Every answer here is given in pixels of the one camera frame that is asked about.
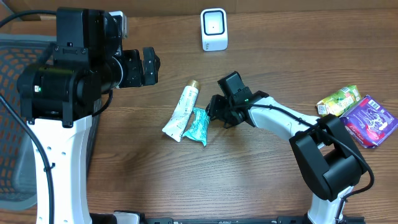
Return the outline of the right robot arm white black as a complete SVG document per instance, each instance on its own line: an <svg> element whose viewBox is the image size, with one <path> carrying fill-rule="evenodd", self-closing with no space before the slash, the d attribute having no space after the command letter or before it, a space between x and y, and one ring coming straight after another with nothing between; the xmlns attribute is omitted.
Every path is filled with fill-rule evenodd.
<svg viewBox="0 0 398 224"><path fill-rule="evenodd" d="M364 223L363 217L347 217L348 197L368 190L354 186L363 174L372 174L340 119L332 114L319 118L292 110L263 91L253 93L240 74L218 80L223 92L211 98L206 112L225 128L247 123L266 129L290 143L300 173L312 191L308 212L278 217L276 223Z"/></svg>

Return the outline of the green juice pouch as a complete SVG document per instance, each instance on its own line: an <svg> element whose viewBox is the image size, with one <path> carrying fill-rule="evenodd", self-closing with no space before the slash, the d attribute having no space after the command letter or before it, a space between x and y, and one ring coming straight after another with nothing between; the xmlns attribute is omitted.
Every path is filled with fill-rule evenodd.
<svg viewBox="0 0 398 224"><path fill-rule="evenodd" d="M357 86L347 85L319 101L317 103L317 111L320 116L326 116L328 114L341 116L353 107L360 99L361 95Z"/></svg>

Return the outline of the white tube gold cap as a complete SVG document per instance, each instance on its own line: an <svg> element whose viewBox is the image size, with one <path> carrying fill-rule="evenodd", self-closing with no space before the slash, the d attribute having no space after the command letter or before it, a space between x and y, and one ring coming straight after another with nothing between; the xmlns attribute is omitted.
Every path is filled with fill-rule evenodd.
<svg viewBox="0 0 398 224"><path fill-rule="evenodd" d="M189 80L184 87L180 99L168 123L162 132L176 140L181 141L182 134L187 126L188 120L195 106L200 91L200 82Z"/></svg>

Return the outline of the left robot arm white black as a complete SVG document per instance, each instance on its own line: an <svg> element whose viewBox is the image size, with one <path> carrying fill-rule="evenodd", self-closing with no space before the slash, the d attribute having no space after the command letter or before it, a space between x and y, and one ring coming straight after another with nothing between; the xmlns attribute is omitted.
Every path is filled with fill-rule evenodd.
<svg viewBox="0 0 398 224"><path fill-rule="evenodd" d="M56 24L53 62L27 66L17 81L34 148L37 222L143 223L137 212L88 210L86 148L96 102L115 88L156 84L160 59L152 47L123 49L128 31L120 11L61 7Z"/></svg>

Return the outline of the teal snack wrapper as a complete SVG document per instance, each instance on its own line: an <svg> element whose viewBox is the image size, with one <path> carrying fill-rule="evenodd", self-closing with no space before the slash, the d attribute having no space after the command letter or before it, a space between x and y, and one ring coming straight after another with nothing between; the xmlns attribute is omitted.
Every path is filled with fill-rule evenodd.
<svg viewBox="0 0 398 224"><path fill-rule="evenodd" d="M202 108L194 108L193 113L195 115L193 122L188 130L183 133L183 137L201 142L205 147L207 145L207 134L210 117Z"/></svg>

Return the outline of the purple pad package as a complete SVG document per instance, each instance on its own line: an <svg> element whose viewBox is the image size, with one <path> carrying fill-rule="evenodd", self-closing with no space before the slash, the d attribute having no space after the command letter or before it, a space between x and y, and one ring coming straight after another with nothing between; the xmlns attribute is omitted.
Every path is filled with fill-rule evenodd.
<svg viewBox="0 0 398 224"><path fill-rule="evenodd" d="M365 148L380 146L397 129L397 118L369 95L344 112L340 120Z"/></svg>

